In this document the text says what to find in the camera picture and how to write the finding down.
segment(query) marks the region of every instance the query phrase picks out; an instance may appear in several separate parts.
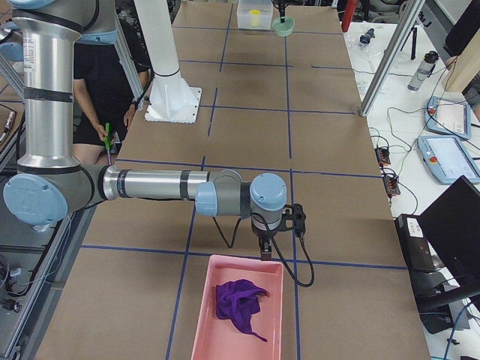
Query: red tube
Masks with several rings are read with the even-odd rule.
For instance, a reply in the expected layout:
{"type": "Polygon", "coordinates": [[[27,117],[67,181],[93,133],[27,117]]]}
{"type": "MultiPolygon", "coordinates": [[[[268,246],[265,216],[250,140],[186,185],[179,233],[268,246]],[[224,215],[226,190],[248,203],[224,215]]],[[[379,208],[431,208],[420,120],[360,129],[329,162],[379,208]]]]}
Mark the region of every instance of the red tube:
{"type": "Polygon", "coordinates": [[[350,27],[350,23],[352,22],[353,13],[357,7],[357,0],[348,0],[348,3],[345,7],[345,13],[343,14],[342,19],[342,31],[348,32],[348,28],[350,27]]]}

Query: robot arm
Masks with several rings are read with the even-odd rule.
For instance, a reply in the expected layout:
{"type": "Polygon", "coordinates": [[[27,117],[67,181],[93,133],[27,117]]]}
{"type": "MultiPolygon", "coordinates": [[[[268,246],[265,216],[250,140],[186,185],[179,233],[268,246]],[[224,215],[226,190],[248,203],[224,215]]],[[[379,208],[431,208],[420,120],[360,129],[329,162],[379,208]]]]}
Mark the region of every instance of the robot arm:
{"type": "MultiPolygon", "coordinates": [[[[25,155],[18,160],[19,175],[5,185],[4,200],[21,221],[49,224],[103,200],[137,197],[195,201],[201,215],[252,216],[264,259],[271,257],[272,235],[292,229],[287,221],[293,222],[298,237],[303,236],[302,207],[286,207],[287,187],[275,174],[262,174],[249,183],[232,170],[82,166],[72,156],[74,43],[82,34],[87,41],[115,41],[114,1],[9,1],[23,34],[27,140],[25,155]]],[[[157,21],[170,24],[168,10],[163,15],[167,18],[157,21]]]]}

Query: computer monitor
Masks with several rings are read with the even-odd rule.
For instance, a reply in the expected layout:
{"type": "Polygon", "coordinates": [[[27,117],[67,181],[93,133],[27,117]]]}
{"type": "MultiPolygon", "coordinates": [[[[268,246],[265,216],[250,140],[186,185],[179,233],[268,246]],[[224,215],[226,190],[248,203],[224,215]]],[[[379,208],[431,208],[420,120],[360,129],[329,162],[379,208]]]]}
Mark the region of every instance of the computer monitor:
{"type": "Polygon", "coordinates": [[[480,310],[480,191],[461,176],[418,217],[424,237],[460,287],[417,298],[418,309],[432,311],[470,298],[480,310]]]}

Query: plastic bin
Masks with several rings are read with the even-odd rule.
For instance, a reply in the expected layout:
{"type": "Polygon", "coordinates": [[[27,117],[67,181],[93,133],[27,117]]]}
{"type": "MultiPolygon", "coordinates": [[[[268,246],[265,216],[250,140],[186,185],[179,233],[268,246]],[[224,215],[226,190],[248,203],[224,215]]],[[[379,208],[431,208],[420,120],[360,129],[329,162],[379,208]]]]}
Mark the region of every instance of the plastic bin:
{"type": "Polygon", "coordinates": [[[280,360],[283,283],[284,268],[279,262],[212,255],[191,360],[280,360]],[[252,281],[268,292],[268,296],[259,297],[260,312],[250,319],[253,331],[266,338],[266,343],[215,315],[215,287],[239,279],[252,281]]]}
{"type": "Polygon", "coordinates": [[[271,0],[238,0],[239,29],[269,30],[272,23],[271,0]]]}

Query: pink tray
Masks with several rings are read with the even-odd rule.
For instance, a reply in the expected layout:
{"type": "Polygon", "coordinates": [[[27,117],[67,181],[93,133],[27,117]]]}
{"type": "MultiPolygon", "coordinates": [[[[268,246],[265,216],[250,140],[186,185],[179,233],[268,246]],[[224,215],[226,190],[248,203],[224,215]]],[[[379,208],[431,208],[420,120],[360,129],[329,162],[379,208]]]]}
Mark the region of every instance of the pink tray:
{"type": "Polygon", "coordinates": [[[202,306],[191,360],[280,360],[284,269],[279,262],[212,255],[208,262],[202,306]],[[259,296],[260,312],[251,317],[257,337],[242,334],[232,322],[215,316],[215,287],[247,279],[268,291],[259,296]]]}

